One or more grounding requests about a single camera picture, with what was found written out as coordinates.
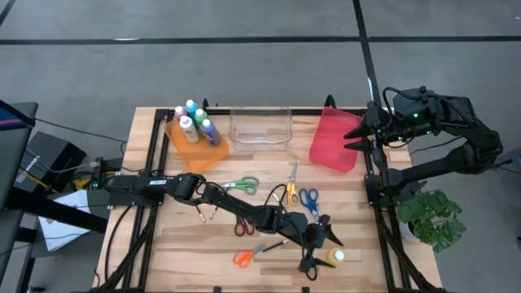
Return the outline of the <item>black side desk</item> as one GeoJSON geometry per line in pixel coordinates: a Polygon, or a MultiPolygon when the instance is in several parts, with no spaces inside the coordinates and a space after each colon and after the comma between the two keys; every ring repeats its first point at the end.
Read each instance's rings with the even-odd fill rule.
{"type": "Polygon", "coordinates": [[[0,99],[0,286],[15,242],[23,241],[19,229],[26,212],[101,234],[107,228],[107,220],[100,216],[13,186],[37,108],[35,102],[6,103],[0,99]]]}

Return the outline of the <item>white paper sheet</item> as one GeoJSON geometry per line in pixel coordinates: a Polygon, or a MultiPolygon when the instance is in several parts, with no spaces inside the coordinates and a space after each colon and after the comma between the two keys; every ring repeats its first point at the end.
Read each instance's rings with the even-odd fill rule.
{"type": "MultiPolygon", "coordinates": [[[[79,190],[59,194],[53,198],[56,203],[100,217],[107,217],[108,199],[109,194],[105,190],[79,190]]],[[[58,251],[81,236],[98,234],[94,230],[76,227],[42,216],[38,217],[38,220],[44,238],[42,247],[45,247],[48,252],[58,251]]]]}

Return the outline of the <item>yellow-handled scissors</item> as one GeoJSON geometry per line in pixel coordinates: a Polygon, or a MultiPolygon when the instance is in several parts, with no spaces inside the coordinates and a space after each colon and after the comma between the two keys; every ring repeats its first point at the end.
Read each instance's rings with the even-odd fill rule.
{"type": "Polygon", "coordinates": [[[282,205],[285,208],[289,208],[290,206],[296,206],[296,205],[300,204],[300,197],[299,197],[297,189],[296,189],[297,169],[298,169],[298,164],[294,163],[293,169],[291,171],[291,175],[289,177],[289,182],[286,185],[285,197],[282,200],[282,205]]]}

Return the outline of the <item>white paint bottle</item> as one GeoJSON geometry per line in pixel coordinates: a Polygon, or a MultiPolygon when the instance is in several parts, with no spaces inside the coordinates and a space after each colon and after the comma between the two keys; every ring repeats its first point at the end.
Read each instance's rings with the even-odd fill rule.
{"type": "Polygon", "coordinates": [[[199,133],[195,127],[194,122],[189,116],[181,116],[179,119],[179,125],[182,128],[188,142],[196,143],[199,141],[199,133]]]}

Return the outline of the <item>black cardboard box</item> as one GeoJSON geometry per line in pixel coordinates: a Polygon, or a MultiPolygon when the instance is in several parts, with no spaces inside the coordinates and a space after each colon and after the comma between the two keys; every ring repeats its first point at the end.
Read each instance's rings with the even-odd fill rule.
{"type": "Polygon", "coordinates": [[[71,142],[37,132],[23,153],[13,186],[33,193],[60,193],[85,157],[71,142]]]}

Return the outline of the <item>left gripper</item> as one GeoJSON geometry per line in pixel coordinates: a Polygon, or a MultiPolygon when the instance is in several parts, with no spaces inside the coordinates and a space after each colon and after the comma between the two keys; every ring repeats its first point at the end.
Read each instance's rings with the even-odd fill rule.
{"type": "Polygon", "coordinates": [[[335,268],[334,265],[313,256],[314,251],[321,248],[326,239],[341,247],[344,246],[334,234],[330,221],[331,217],[326,214],[321,215],[317,221],[313,222],[308,222],[306,215],[301,212],[282,214],[282,235],[305,250],[299,263],[301,273],[308,273],[318,266],[335,268]]]}

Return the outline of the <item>yellow paint bottle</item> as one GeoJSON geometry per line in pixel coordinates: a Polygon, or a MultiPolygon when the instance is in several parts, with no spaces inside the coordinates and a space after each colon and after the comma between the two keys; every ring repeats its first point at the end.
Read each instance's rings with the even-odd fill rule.
{"type": "Polygon", "coordinates": [[[343,264],[344,261],[345,254],[339,247],[331,248],[326,253],[326,262],[334,267],[338,267],[343,264]]]}

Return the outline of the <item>clear plastic bin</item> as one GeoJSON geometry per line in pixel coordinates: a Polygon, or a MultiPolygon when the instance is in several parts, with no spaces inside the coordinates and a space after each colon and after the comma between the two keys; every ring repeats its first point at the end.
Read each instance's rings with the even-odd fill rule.
{"type": "Polygon", "coordinates": [[[293,138],[289,107],[232,107],[229,139],[237,151],[284,151],[293,138]]]}

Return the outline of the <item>red translucent plastic bin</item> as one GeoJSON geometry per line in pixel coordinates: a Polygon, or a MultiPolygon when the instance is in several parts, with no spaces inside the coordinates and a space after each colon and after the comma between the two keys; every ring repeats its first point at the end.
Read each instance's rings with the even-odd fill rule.
{"type": "Polygon", "coordinates": [[[341,173],[354,169],[358,151],[347,149],[344,145],[360,142],[361,139],[346,139],[344,135],[354,130],[361,121],[360,116],[325,107],[309,148],[309,161],[341,173]]]}

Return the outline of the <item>blue-handled scissors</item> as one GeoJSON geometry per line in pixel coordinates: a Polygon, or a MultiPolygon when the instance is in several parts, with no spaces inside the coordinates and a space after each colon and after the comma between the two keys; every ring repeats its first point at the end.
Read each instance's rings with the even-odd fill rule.
{"type": "Polygon", "coordinates": [[[319,193],[317,189],[300,189],[299,198],[303,206],[305,206],[311,213],[315,221],[319,221],[321,216],[318,204],[319,193]]]}

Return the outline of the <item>orange-handled scissors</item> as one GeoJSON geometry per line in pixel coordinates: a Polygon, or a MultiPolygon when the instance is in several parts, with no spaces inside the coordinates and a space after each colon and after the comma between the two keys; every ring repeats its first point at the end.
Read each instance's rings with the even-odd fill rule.
{"type": "Polygon", "coordinates": [[[232,261],[239,268],[245,269],[249,266],[255,254],[258,254],[259,252],[263,251],[264,248],[265,245],[261,244],[251,250],[237,251],[233,256],[232,261]]]}

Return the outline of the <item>white plant pot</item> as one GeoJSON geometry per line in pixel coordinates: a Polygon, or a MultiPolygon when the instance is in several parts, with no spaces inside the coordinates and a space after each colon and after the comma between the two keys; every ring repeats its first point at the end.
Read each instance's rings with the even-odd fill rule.
{"type": "Polygon", "coordinates": [[[400,228],[402,238],[404,238],[405,240],[412,242],[412,243],[420,242],[420,239],[414,235],[414,233],[413,233],[414,229],[410,223],[400,222],[399,228],[400,228]]]}

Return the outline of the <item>grey chair base leg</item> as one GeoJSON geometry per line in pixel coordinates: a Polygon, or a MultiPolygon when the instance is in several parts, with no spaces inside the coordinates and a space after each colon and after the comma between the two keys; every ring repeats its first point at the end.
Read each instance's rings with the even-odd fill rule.
{"type": "Polygon", "coordinates": [[[491,152],[485,157],[484,167],[521,174],[521,146],[504,153],[491,152]]]}

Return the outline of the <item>black brush silver ferrule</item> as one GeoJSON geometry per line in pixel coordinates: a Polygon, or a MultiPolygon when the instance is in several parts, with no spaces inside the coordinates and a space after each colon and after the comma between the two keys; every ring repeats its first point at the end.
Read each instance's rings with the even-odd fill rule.
{"type": "Polygon", "coordinates": [[[262,252],[270,251],[270,250],[272,250],[272,249],[274,249],[274,248],[276,248],[276,247],[280,247],[280,246],[282,246],[282,245],[284,245],[284,244],[286,244],[286,243],[288,243],[288,242],[289,242],[289,239],[282,240],[282,241],[280,241],[280,242],[278,242],[278,243],[275,243],[275,244],[273,244],[273,245],[271,245],[271,246],[265,247],[265,248],[262,250],[262,252]]]}

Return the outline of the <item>green-handled scissors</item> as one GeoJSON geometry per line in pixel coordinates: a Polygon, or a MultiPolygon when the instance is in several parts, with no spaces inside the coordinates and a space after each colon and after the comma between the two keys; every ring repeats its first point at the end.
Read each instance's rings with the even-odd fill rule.
{"type": "Polygon", "coordinates": [[[222,185],[225,189],[237,189],[244,192],[246,195],[254,195],[260,181],[256,177],[242,177],[236,181],[230,181],[222,185]]]}

